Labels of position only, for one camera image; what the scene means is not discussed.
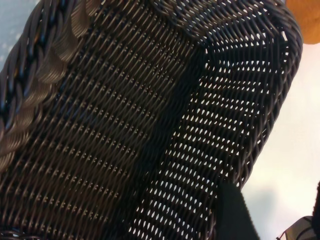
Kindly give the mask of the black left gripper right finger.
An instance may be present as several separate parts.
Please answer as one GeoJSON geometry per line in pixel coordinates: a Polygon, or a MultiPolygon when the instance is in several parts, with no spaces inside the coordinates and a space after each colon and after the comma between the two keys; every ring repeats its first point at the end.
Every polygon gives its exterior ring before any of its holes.
{"type": "Polygon", "coordinates": [[[316,196],[316,225],[320,225],[320,182],[317,186],[317,196],[316,196]]]}

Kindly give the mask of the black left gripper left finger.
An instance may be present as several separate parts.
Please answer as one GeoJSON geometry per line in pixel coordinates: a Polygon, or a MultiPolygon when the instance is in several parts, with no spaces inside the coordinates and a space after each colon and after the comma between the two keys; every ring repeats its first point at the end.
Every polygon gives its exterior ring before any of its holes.
{"type": "Polygon", "coordinates": [[[217,193],[216,238],[218,240],[258,240],[241,190],[223,183],[217,193]]]}

